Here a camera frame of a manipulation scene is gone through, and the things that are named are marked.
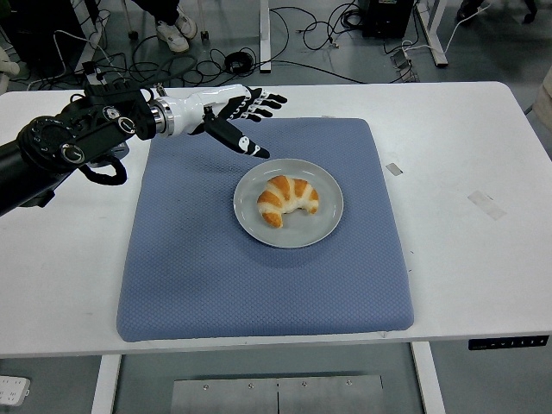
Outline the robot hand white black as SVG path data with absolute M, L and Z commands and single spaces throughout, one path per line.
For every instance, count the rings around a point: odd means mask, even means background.
M 195 92 L 185 99 L 168 97 L 166 115 L 169 135 L 205 132 L 225 147 L 240 153 L 267 159 L 270 153 L 242 133 L 231 121 L 248 119 L 259 122 L 282 108 L 287 99 L 263 88 L 227 85 Z

